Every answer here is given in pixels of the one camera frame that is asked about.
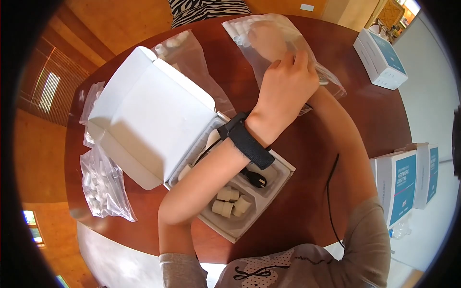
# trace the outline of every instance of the gray shirt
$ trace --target gray shirt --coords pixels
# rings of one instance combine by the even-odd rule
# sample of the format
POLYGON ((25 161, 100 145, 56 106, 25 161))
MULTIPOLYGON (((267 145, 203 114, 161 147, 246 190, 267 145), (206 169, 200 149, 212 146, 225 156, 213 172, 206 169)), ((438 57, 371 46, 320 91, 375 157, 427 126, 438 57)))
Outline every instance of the gray shirt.
MULTIPOLYGON (((234 260, 225 267, 215 288, 386 287, 390 238, 378 197, 355 208, 343 243, 341 260, 313 244, 234 260)), ((167 288, 207 287, 207 273, 195 257, 162 254, 160 266, 167 288)))

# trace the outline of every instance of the blue and white box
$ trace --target blue and white box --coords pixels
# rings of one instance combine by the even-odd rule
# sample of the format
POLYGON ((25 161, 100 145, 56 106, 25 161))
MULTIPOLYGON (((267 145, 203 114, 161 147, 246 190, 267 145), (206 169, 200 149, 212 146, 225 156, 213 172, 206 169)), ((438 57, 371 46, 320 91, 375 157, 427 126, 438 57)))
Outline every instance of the blue and white box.
POLYGON ((376 158, 378 197, 390 228, 412 208, 416 189, 416 151, 376 158))
POLYGON ((378 75, 398 84, 404 83, 407 73, 392 45, 375 33, 362 29, 359 39, 370 56, 378 75))
POLYGON ((368 55, 368 52, 365 50, 365 47, 363 47, 363 44, 359 38, 355 40, 354 48, 357 51, 357 54, 359 55, 359 58, 365 67, 366 73, 368 74, 368 78, 370 78, 370 81, 373 85, 381 86, 391 90, 399 88, 400 83, 397 83, 378 74, 370 55, 368 55))
POLYGON ((437 191, 438 146, 429 143, 412 143, 405 151, 416 150, 416 191, 414 208, 424 209, 437 191))

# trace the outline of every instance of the zebra print clothing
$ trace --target zebra print clothing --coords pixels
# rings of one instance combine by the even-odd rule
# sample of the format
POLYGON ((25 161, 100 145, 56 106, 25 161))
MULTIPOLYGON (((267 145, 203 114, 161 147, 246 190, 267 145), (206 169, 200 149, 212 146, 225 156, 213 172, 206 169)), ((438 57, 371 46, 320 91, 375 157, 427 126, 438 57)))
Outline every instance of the zebra print clothing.
POLYGON ((171 28, 192 22, 238 14, 251 14, 244 0, 168 0, 173 14, 171 28))

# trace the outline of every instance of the open box lid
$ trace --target open box lid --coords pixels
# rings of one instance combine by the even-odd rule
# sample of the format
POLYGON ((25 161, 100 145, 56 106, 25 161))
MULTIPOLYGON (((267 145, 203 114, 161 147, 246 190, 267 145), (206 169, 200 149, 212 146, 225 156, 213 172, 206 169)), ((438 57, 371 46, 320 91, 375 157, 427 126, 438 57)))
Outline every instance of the open box lid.
POLYGON ((102 91, 88 132, 146 190, 172 175, 216 116, 213 98, 146 47, 137 47, 102 91))

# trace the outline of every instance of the round table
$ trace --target round table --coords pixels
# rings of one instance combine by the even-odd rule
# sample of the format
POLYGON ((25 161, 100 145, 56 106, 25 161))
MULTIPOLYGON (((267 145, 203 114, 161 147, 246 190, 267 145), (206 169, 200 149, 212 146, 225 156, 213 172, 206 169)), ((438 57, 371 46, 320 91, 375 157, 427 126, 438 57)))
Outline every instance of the round table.
MULTIPOLYGON (((192 29, 203 47, 210 75, 225 91, 237 112, 250 110, 258 98, 253 69, 227 35, 221 23, 232 17, 188 24, 156 35, 107 62, 76 90, 67 125, 65 142, 65 182, 71 215, 101 235, 135 250, 159 255, 157 210, 167 193, 163 186, 147 191, 124 176, 125 189, 138 222, 122 217, 93 217, 82 191, 79 156, 84 126, 78 123, 83 109, 81 90, 93 83, 108 81, 137 46, 156 44, 186 29, 192 29)), ((312 18, 288 16, 309 43, 317 60, 334 73, 347 91, 339 100, 360 131, 368 156, 392 152, 411 142, 405 108, 398 90, 370 83, 365 68, 352 47, 358 33, 345 27, 312 18)), ((272 144, 296 171, 272 204, 242 236, 232 244, 199 219, 192 224, 194 247, 201 262, 228 263, 231 260, 263 256, 302 243, 326 246, 336 241, 328 216, 325 184, 337 150, 314 112, 292 123, 272 144)), ((349 206, 343 186, 341 165, 330 184, 331 214, 335 229, 343 237, 349 206)))

